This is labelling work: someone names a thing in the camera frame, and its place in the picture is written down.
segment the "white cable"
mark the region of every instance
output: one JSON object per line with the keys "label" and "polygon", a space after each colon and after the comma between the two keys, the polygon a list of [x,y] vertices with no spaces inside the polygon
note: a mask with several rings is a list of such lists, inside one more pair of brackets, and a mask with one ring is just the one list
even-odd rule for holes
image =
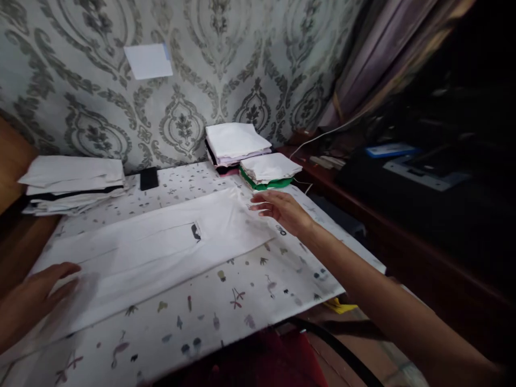
{"label": "white cable", "polygon": [[301,184],[312,184],[312,183],[305,183],[305,182],[300,182],[299,180],[297,180],[295,177],[293,178],[295,181],[297,181],[298,183],[301,183]]}
{"label": "white cable", "polygon": [[307,189],[306,189],[306,191],[305,191],[305,195],[308,193],[308,190],[309,190],[310,188],[312,188],[312,186],[313,186],[313,183],[300,182],[300,181],[299,181],[299,180],[297,180],[295,177],[294,177],[293,179],[294,179],[295,181],[297,181],[298,183],[301,183],[301,184],[309,184],[308,188],[307,188]]}
{"label": "white cable", "polygon": [[294,156],[294,154],[295,154],[298,150],[300,150],[300,149],[301,149],[301,147],[302,147],[303,145],[306,145],[306,144],[308,144],[309,142],[315,141],[315,140],[317,140],[318,138],[321,138],[321,137],[322,137],[322,136],[324,136],[324,135],[327,135],[327,134],[333,133],[333,132],[335,132],[335,131],[337,131],[337,130],[339,130],[339,129],[342,129],[342,128],[344,128],[344,127],[346,127],[346,126],[348,126],[348,125],[352,124],[353,122],[355,122],[356,120],[358,120],[360,117],[362,117],[362,116],[366,113],[366,111],[367,111],[367,110],[364,110],[362,113],[360,113],[360,114],[358,114],[357,116],[353,117],[351,120],[347,121],[345,124],[342,124],[341,126],[339,126],[339,127],[335,128],[335,129],[332,129],[332,130],[330,130],[329,132],[326,132],[326,133],[320,134],[320,135],[318,135],[317,137],[315,137],[315,138],[313,138],[313,139],[311,139],[311,140],[308,140],[307,142],[302,143],[301,145],[299,145],[299,146],[297,147],[297,149],[296,149],[294,152],[292,152],[292,154],[291,154],[291,155],[290,155],[290,157],[289,157],[289,160],[292,160],[292,156]]}

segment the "folded cloth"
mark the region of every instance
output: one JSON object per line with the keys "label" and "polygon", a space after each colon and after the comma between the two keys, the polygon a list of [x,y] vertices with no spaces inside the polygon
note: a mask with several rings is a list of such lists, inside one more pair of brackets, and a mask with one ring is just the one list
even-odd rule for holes
{"label": "folded cloth", "polygon": [[[40,188],[53,186],[52,192],[82,191],[116,185],[114,183],[123,178],[124,170],[121,160],[96,157],[38,156],[31,163],[27,173],[18,180],[18,183]],[[61,185],[68,185],[69,188],[56,188],[57,183],[64,183]]]}
{"label": "folded cloth", "polygon": [[217,158],[249,155],[272,146],[256,132],[253,124],[226,123],[207,126],[206,138]]}
{"label": "folded cloth", "polygon": [[243,180],[256,191],[265,191],[268,188],[283,188],[289,185],[292,182],[292,178],[285,178],[279,180],[271,180],[267,184],[257,184],[254,182],[249,176],[247,176],[246,172],[242,169],[242,166],[239,166],[240,176],[242,176]]}
{"label": "folded cloth", "polygon": [[48,209],[44,209],[44,210],[43,209],[39,209],[36,206],[33,206],[32,204],[30,204],[21,213],[29,214],[29,215],[34,215],[34,216],[51,216],[51,215],[78,216],[78,215],[82,214],[83,212],[85,212],[85,211],[87,211],[89,209],[92,209],[93,207],[101,204],[102,202],[104,202],[106,200],[107,199],[97,200],[97,201],[95,201],[92,204],[82,205],[82,206],[75,207],[75,208],[70,209],[70,210],[52,209],[52,211],[49,211]]}
{"label": "folded cloth", "polygon": [[217,171],[217,173],[219,174],[220,177],[231,176],[233,174],[238,173],[238,163],[235,163],[230,166],[217,165],[217,158],[211,151],[210,145],[208,144],[208,142],[206,140],[204,140],[204,142],[206,144],[206,153],[208,155],[208,159],[211,161],[211,163],[215,167],[215,171]]}
{"label": "folded cloth", "polygon": [[30,199],[23,213],[36,216],[75,216],[129,189],[121,160],[93,157],[38,156],[19,182]]}
{"label": "folded cloth", "polygon": [[290,178],[302,170],[301,166],[289,160],[282,153],[251,157],[242,160],[240,165],[247,176],[257,184],[267,184],[273,180]]}
{"label": "folded cloth", "polygon": [[220,158],[217,158],[217,165],[227,167],[227,166],[236,164],[236,163],[240,162],[241,160],[248,159],[250,157],[260,156],[262,154],[268,154],[271,152],[272,151],[270,150],[270,148],[267,148],[264,150],[260,150],[258,152],[252,152],[247,155],[241,155],[238,157],[220,157]]}
{"label": "folded cloth", "polygon": [[102,189],[95,189],[95,190],[87,190],[87,191],[72,191],[72,192],[65,192],[65,193],[39,193],[37,195],[30,195],[31,203],[36,203],[36,200],[39,201],[48,201],[48,202],[54,202],[56,200],[72,197],[72,196],[78,196],[78,195],[84,195],[84,194],[109,194],[115,190],[118,189],[124,189],[123,185],[113,185],[112,187],[106,187]]}

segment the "white tablecloth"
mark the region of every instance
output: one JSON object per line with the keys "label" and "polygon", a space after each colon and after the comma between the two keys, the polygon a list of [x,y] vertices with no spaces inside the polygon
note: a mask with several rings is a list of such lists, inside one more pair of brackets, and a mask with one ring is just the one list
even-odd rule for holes
{"label": "white tablecloth", "polygon": [[[144,192],[139,175],[128,181],[128,195],[83,216],[64,218],[49,243],[235,185],[252,196],[240,176],[218,178],[207,162],[160,170],[160,186]],[[385,271],[298,188],[281,190],[360,257]],[[297,238],[270,222],[277,232],[271,242],[19,360],[2,370],[2,385],[143,384],[344,292]]]}

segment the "wall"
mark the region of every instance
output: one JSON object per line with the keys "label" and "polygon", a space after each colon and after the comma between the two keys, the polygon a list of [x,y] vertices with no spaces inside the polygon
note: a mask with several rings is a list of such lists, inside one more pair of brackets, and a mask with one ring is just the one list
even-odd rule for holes
{"label": "wall", "polygon": [[[127,171],[204,158],[204,127],[274,145],[314,125],[361,0],[0,0],[0,115],[43,154]],[[165,42],[174,75],[136,81],[124,46]]]}

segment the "hand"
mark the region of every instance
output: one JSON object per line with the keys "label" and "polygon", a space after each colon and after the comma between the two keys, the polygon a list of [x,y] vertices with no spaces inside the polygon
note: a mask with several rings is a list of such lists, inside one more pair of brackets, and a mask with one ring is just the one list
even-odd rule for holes
{"label": "hand", "polygon": [[0,300],[0,354],[21,340],[43,317],[73,292],[78,278],[48,295],[60,278],[81,270],[70,262],[55,264],[27,278]]}
{"label": "hand", "polygon": [[315,224],[314,220],[295,201],[289,193],[279,191],[259,192],[251,199],[252,203],[262,203],[251,206],[251,210],[265,210],[260,216],[269,216],[277,220],[289,233],[297,237],[301,232],[308,231]]}

